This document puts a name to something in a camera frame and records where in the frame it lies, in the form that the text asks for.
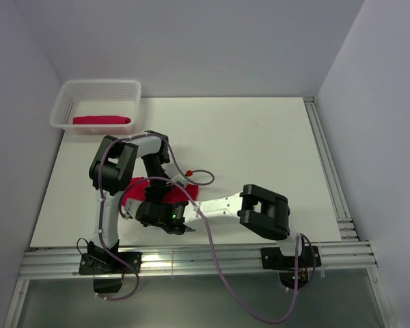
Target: white basket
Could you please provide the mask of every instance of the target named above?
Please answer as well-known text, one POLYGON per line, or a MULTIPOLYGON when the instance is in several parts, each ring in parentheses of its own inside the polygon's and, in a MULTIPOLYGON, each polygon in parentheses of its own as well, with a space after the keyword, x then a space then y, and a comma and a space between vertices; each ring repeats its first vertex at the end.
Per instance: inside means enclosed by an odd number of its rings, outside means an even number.
POLYGON ((141 84, 134 80, 71 80, 57 95, 50 124, 80 135, 129 135, 139 109, 141 84), (128 124, 73 124, 87 115, 119 115, 128 124))

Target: white table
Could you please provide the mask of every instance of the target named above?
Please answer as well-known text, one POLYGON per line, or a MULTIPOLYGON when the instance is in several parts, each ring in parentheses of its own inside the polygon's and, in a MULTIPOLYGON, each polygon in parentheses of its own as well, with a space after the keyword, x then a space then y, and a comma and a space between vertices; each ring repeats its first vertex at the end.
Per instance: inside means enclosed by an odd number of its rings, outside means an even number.
MULTIPOLYGON (((285 195, 290 220, 312 241, 341 241, 301 98, 145 98, 135 132, 148 129, 169 136, 182 169, 216 175, 214 184, 200 188, 199 200, 233 195, 254 183, 285 195)), ((64 135, 31 247, 72 247, 79 237, 91 238, 97 202, 88 169, 102 138, 64 135)), ((166 168, 176 173, 172 163, 166 168)), ((134 176, 145 175, 137 160, 134 176)), ((118 231, 121 245, 208 244, 205 229, 173 236, 119 219, 118 231)), ((239 224, 212 231, 220 244, 272 243, 239 224)))

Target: gray floor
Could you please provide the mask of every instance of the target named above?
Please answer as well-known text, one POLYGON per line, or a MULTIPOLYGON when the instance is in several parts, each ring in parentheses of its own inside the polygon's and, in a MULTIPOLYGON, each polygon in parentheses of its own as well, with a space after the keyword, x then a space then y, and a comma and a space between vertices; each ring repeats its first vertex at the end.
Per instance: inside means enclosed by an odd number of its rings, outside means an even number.
MULTIPOLYGON (((299 294, 280 327, 382 327, 366 270, 327 271, 299 294)), ((232 275, 229 281, 252 307, 279 318, 290 303, 277 273, 232 275)), ((125 288, 130 288, 130 278, 125 288)), ((270 327, 243 311, 218 276, 143 277, 125 301, 94 298, 92 281, 30 283, 19 327, 270 327)))

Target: red fabric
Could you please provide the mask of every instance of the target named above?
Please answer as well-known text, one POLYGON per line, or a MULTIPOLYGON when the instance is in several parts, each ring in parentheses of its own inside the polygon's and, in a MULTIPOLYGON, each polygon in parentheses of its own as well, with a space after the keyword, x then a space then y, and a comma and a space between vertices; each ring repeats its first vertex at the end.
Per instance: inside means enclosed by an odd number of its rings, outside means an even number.
POLYGON ((77 116, 73 118, 73 124, 128 124, 130 118, 116 115, 105 116, 77 116))
MULTIPOLYGON (((134 182, 137 182, 138 180, 141 180, 141 178, 133 178, 131 180, 131 184, 134 182)), ((137 184, 135 187, 133 187, 130 191, 127 192, 127 194, 123 197, 123 202, 122 205, 126 205, 126 200, 128 198, 133 198, 134 200, 145 200, 144 196, 144 189, 149 185, 149 181, 144 181, 142 183, 137 184)), ((196 186, 194 184, 188 184, 187 187, 185 188, 187 192, 190 194, 190 196, 196 200, 197 195, 199 195, 199 186, 196 186)), ((174 203, 179 203, 179 202, 184 202, 188 200, 187 197, 184 195, 184 193, 179 190, 179 188, 173 188, 167 195, 164 196, 163 203, 166 204, 174 204, 174 203)))

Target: white wall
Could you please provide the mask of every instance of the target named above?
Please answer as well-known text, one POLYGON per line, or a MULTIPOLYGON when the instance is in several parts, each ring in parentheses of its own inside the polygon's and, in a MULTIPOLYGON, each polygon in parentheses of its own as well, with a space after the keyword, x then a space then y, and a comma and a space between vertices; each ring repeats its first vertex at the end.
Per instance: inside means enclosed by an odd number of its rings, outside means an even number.
POLYGON ((410 327, 410 1, 366 0, 318 107, 358 232, 410 327))
POLYGON ((49 126, 59 88, 14 3, 0 0, 0 327, 61 137, 49 126))
POLYGON ((63 81, 144 96, 313 96, 364 0, 15 0, 63 81))

